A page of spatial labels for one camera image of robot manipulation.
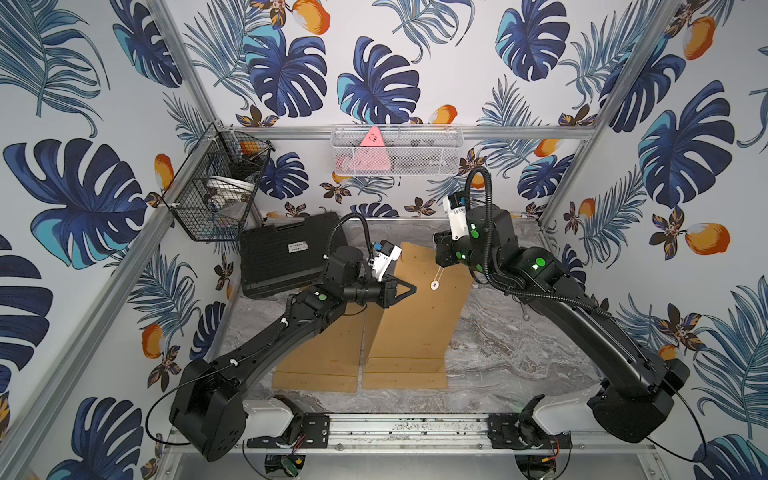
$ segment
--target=blue monstera leaf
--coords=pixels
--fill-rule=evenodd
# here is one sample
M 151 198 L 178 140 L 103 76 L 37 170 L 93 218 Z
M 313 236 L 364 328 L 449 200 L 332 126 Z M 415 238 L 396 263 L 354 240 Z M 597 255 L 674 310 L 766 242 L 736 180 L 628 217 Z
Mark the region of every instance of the blue monstera leaf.
M 132 402 L 102 399 L 86 425 L 94 402 L 91 397 L 80 403 L 72 427 L 72 451 L 82 460 L 64 460 L 48 473 L 48 480 L 133 480 L 130 467 L 138 462 L 144 437 L 141 409 L 128 413 Z
M 576 257 L 576 252 L 571 249 L 569 243 L 565 244 L 560 261 L 565 267 L 565 271 L 568 275 L 574 277 L 574 280 L 576 280 L 578 284 L 581 285 L 581 288 L 584 289 L 587 283 L 587 272 L 584 271 L 584 262 Z
M 222 302 L 213 302 L 205 306 L 205 315 L 197 321 L 197 331 L 194 333 L 190 349 L 190 360 L 206 356 L 210 346 L 214 344 L 214 337 L 221 324 L 225 308 L 227 305 Z
M 27 164 L 27 144 L 13 144 L 3 151 L 5 162 L 27 192 L 56 206 L 34 218 L 32 234 L 48 252 L 76 269 L 127 247 L 138 235 L 135 227 L 144 223 L 147 208 L 131 167 L 109 145 L 91 151 L 92 145 L 83 138 L 67 142 L 60 173 L 61 142 L 37 143 L 33 151 L 44 180 Z M 84 169 L 81 164 L 86 154 L 92 157 Z
M 367 124 L 404 124 L 409 121 L 421 96 L 419 73 L 398 70 L 410 63 L 391 55 L 386 45 L 373 45 L 368 61 L 363 54 L 373 40 L 360 37 L 355 44 L 353 64 L 357 76 L 339 75 L 336 87 L 342 111 Z
M 136 71 L 169 88 L 181 86 L 181 73 L 170 56 L 147 7 L 131 0 L 109 0 L 124 25 L 112 25 L 114 36 Z
M 573 158 L 568 155 L 558 161 L 557 155 L 550 155 L 528 165 L 520 175 L 518 193 L 529 200 L 552 195 Z
M 306 53 L 311 48 L 326 52 L 320 37 L 301 37 L 291 42 L 286 53 L 283 30 L 272 25 L 255 28 L 243 38 L 250 83 L 278 117 L 286 113 L 289 117 L 308 117 L 323 107 L 328 67 L 322 55 Z
M 299 161 L 299 155 L 289 152 L 280 155 L 277 162 L 270 158 L 259 188 L 270 197 L 282 200 L 301 195 L 310 187 L 306 182 L 309 179 L 310 176 L 304 171 L 304 164 Z
M 349 208 L 355 214 L 361 214 L 365 218 L 397 218 L 400 214 L 389 204 L 374 202 L 372 204 L 352 205 Z
M 634 130 L 638 123 L 648 118 L 650 111 L 654 109 L 654 105 L 667 96 L 667 92 L 672 85 L 670 75 L 674 74 L 674 80 L 677 81 L 683 74 L 685 60 L 676 55 L 661 57 L 661 54 L 664 53 L 664 48 L 667 46 L 667 40 L 667 38 L 662 38 L 656 45 L 653 54 L 645 62 L 643 70 L 632 84 L 632 89 L 629 90 L 627 96 L 624 97 L 624 101 L 621 102 L 621 108 L 611 120 L 611 127 L 615 132 Z M 624 57 L 617 63 L 616 68 L 605 79 L 605 85 L 600 92 L 601 107 L 607 101 L 608 95 L 614 90 L 616 80 L 618 80 L 619 75 L 624 70 L 630 53 L 624 54 Z
M 3 252 L 10 249 L 11 244 L 0 235 L 0 253 L 3 253 L 0 254 L 0 282 L 3 283 L 0 286 L 0 306 L 10 307 L 7 313 L 0 314 L 0 359 L 12 362 L 17 370 L 21 370 L 35 353 L 31 345 L 40 345 L 48 333 L 45 316 L 51 309 L 53 293 L 27 280 L 40 280 L 40 271 L 24 257 Z M 11 373 L 8 365 L 0 365 L 0 392 L 8 389 Z M 2 433 L 0 415 L 0 435 Z
M 722 118 L 730 115 L 728 100 L 715 98 L 702 105 L 719 93 L 723 84 L 710 82 L 685 106 L 680 123 L 673 111 L 662 112 L 638 145 L 645 189 L 659 204 L 675 208 L 693 200 L 730 164 L 731 153 L 710 143 L 713 138 L 733 143 L 733 125 Z
M 496 53 L 523 80 L 546 78 L 565 51 L 571 26 L 553 22 L 564 17 L 565 7 L 549 0 L 523 0 L 522 15 L 508 8 L 496 35 Z
M 696 480 L 768 480 L 768 455 L 740 435 L 725 435 L 707 442 L 696 450 Z

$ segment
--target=white wire basket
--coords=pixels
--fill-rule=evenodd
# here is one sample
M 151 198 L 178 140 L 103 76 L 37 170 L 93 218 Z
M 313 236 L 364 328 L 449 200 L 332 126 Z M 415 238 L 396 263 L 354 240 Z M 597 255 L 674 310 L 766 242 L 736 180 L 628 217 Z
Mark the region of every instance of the white wire basket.
M 376 125 L 384 147 L 360 147 L 374 125 L 334 125 L 336 174 L 345 177 L 450 177 L 464 147 L 455 125 Z

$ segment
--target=black wire basket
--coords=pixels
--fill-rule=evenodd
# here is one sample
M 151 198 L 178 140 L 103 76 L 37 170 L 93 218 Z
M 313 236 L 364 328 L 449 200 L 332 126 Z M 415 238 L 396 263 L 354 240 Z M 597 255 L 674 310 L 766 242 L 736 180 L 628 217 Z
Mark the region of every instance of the black wire basket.
M 260 224 L 253 199 L 274 147 L 213 125 L 206 133 L 212 141 L 202 160 L 181 194 L 166 205 L 192 240 L 237 241 L 249 217 L 254 227 Z

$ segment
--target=case label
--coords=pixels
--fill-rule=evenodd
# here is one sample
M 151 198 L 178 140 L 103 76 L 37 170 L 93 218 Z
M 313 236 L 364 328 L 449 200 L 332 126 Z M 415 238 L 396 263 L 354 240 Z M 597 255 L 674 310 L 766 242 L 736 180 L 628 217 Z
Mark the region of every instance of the case label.
M 308 248 L 310 248 L 310 246 L 307 245 L 306 242 L 288 243 L 288 253 L 300 252 L 307 250 Z

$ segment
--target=metal bracket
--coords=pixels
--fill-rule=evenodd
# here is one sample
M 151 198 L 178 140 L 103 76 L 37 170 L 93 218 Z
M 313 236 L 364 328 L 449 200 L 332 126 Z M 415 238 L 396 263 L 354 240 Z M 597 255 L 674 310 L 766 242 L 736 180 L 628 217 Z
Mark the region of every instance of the metal bracket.
M 518 413 L 492 413 L 488 415 L 488 438 L 493 449 L 523 450 L 541 446 L 542 449 L 550 449 L 550 445 L 529 445 L 522 438 L 520 415 Z M 560 433 L 552 437 L 558 440 L 561 449 L 570 449 L 570 433 Z

